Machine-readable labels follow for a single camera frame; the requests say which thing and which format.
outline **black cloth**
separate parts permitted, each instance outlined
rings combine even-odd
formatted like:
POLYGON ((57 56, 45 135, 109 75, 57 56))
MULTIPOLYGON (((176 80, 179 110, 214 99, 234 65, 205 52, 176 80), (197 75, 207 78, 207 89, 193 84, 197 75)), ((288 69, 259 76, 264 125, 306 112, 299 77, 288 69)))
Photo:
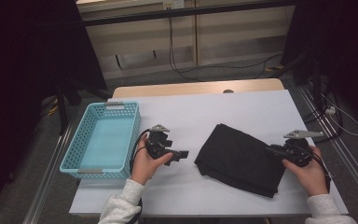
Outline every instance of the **black cloth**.
POLYGON ((272 198, 278 192, 285 168, 266 153, 267 146, 247 133, 218 124, 195 163, 202 175, 272 198))

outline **human hand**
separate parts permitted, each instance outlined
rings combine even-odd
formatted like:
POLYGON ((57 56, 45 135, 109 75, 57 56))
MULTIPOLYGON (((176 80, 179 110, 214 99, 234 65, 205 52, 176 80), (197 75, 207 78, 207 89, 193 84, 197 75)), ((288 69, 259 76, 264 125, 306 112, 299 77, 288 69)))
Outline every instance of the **human hand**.
MULTIPOLYGON (((310 146, 310 149, 312 149, 316 155, 322 157, 319 148, 310 146)), ((288 160, 282 160, 282 163, 284 167, 297 176, 298 181, 309 196, 328 193, 324 170, 316 160, 312 159, 310 164, 305 167, 298 167, 288 160)))
POLYGON ((133 162, 131 180, 145 185, 147 180, 151 179, 160 165, 169 161, 173 154, 167 153, 164 156, 154 160, 147 153, 146 149, 147 134, 145 133, 139 140, 137 154, 133 162))

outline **white table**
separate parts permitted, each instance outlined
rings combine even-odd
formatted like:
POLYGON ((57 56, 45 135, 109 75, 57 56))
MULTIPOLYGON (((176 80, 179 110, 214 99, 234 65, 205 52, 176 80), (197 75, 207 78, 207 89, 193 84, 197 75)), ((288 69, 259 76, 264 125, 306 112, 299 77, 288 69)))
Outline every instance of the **white table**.
MULTIPOLYGON (((140 106, 140 132, 156 124, 171 129, 172 149, 189 150, 188 158, 162 166, 147 183, 143 217, 273 217, 309 214, 307 194, 296 177, 286 171, 273 199, 234 189, 200 175, 194 164, 214 126, 224 123, 267 144, 283 144, 283 135, 306 130, 288 91, 256 91, 229 94, 198 94, 117 98, 136 100, 140 106)), ((124 181, 80 182, 70 213, 99 215, 124 181)), ((335 184, 330 192, 339 211, 348 214, 335 184)))

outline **power outlet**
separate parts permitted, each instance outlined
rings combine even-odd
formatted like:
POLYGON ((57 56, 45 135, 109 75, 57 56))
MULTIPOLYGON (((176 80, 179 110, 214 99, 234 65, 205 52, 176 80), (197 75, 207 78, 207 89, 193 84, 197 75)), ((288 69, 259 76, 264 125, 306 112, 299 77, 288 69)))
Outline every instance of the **power outlet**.
POLYGON ((162 9, 164 9, 164 10, 173 9, 172 0, 163 1, 162 2, 162 9))
POLYGON ((326 109, 325 114, 331 114, 331 115, 336 114, 336 108, 331 105, 326 109))
POLYGON ((185 0, 173 0, 172 8, 173 9, 185 8, 185 0))

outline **blue plastic basket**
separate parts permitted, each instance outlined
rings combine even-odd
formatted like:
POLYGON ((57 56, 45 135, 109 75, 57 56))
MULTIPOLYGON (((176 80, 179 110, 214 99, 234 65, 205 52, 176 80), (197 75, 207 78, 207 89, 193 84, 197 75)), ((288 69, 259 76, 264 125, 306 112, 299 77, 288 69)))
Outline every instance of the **blue plastic basket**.
POLYGON ((60 171, 76 178, 128 178, 140 123, 136 102, 90 104, 60 171))

